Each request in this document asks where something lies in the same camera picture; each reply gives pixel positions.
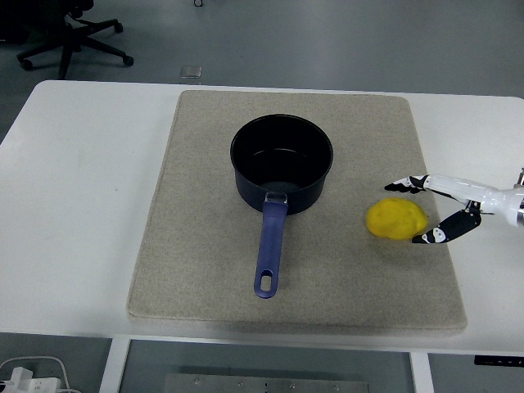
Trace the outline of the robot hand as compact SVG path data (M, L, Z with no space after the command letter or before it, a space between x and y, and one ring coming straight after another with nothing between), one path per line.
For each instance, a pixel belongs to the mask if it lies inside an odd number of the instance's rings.
M523 186L507 190L470 180L439 174L408 176L384 187L390 192L412 194L431 191L460 202L463 208L441 221L433 229L412 238L413 243L441 244L451 242L481 224L483 215L502 215L509 224L523 226Z

